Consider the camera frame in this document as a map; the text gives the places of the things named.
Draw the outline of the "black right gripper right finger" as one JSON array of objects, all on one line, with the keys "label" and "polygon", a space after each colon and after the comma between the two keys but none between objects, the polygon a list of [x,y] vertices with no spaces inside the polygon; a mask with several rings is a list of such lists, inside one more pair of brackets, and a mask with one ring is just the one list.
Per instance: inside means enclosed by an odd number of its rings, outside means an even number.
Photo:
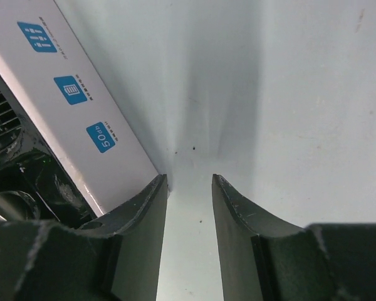
[{"label": "black right gripper right finger", "polygon": [[376,223],[293,225],[212,177],[225,300],[376,300]]}]

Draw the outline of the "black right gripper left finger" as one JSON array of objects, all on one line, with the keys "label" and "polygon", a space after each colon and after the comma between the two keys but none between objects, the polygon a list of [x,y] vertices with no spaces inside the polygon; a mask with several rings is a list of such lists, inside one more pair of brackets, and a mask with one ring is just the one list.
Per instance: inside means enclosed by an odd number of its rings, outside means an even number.
[{"label": "black right gripper left finger", "polygon": [[0,221],[0,300],[155,300],[167,196],[159,175],[80,229]]}]

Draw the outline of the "white cardboard box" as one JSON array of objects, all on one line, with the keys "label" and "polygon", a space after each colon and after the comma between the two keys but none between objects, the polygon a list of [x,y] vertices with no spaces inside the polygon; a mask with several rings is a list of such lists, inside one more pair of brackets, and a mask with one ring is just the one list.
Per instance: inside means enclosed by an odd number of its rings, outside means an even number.
[{"label": "white cardboard box", "polygon": [[54,1],[0,1],[0,75],[96,216],[157,176]]}]

